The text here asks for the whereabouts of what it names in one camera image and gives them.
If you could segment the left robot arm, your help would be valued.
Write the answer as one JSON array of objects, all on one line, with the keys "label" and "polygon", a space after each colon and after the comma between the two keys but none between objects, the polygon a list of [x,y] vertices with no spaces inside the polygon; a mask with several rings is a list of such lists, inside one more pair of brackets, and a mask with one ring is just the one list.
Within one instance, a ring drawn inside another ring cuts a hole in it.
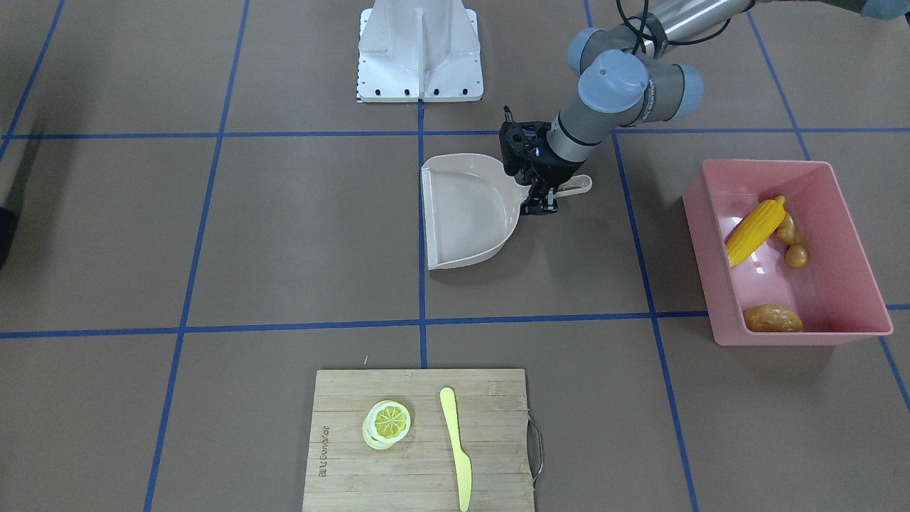
[{"label": "left robot arm", "polygon": [[556,213],[579,168],[619,127],[689,116],[701,104],[703,78],[689,65],[663,62],[672,48],[716,38],[753,1],[643,2],[639,13],[617,6],[621,23],[589,27],[567,52],[577,87],[553,121],[517,121],[504,107],[498,131],[503,169],[525,196],[523,216]]}]

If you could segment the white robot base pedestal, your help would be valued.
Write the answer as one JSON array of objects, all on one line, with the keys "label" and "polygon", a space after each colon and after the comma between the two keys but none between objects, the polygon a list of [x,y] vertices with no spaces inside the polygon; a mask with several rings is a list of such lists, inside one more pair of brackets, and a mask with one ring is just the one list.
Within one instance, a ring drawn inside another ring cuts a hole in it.
[{"label": "white robot base pedestal", "polygon": [[358,28],[358,101],[482,100],[478,16],[463,2],[376,1]]}]

